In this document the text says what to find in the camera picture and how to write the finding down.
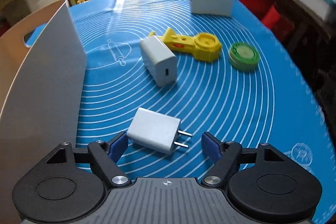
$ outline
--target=white power brick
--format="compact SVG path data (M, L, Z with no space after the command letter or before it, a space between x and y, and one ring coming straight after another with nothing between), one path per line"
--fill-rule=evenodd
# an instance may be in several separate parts
M142 61L158 86L175 82L177 58L155 35L140 41Z
M178 118L139 107L127 131L127 137L134 143L170 154L174 144L188 148L186 144L175 142L178 133L192 136L179 130L180 122Z

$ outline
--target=black circular motor housing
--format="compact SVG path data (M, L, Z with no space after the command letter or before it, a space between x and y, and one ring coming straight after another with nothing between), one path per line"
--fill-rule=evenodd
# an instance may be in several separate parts
M322 194L320 182L285 155L268 160L267 149L264 155L231 177L229 200L242 213L267 223L311 218Z
M22 219L69 222L94 210L105 197L102 181L76 167L71 145L35 165L15 185L13 203Z

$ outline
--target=metal screw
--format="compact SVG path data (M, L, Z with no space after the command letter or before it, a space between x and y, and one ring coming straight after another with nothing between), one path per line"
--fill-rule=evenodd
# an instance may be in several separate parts
M211 185L214 185L214 184L218 184L221 182L221 179L219 177L216 177L216 176L208 176L204 179L204 181L207 183L207 184L211 184Z
M115 184L124 184L128 181L128 178L125 176L116 176L112 178L111 181Z

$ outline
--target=blue mat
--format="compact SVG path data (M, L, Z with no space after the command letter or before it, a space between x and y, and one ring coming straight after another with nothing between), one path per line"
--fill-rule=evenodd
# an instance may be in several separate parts
M321 181L314 221L324 223L335 212L334 149L321 109L281 44L237 0L232 18L191 15L189 0L92 0L70 11L88 56L78 146L127 130L144 107L180 118L181 130L194 136L181 136L189 149L176 147L170 156L130 144L118 165L132 180L201 179L211 168L201 151L201 134L209 131L244 147L271 143ZM176 53L178 80L159 88L142 63L139 40L168 27L192 36L213 33L223 50L213 64ZM238 72L228 62L227 49L239 41L260 52L256 72Z

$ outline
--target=yellow toy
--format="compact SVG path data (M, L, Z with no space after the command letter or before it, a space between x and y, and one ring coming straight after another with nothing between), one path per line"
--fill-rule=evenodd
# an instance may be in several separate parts
M148 37L155 35L151 31ZM218 38L210 33L198 33L194 37L187 35L176 34L172 28L168 28L163 35L159 37L171 51L191 53L196 60L212 62L219 57L221 53L222 44Z

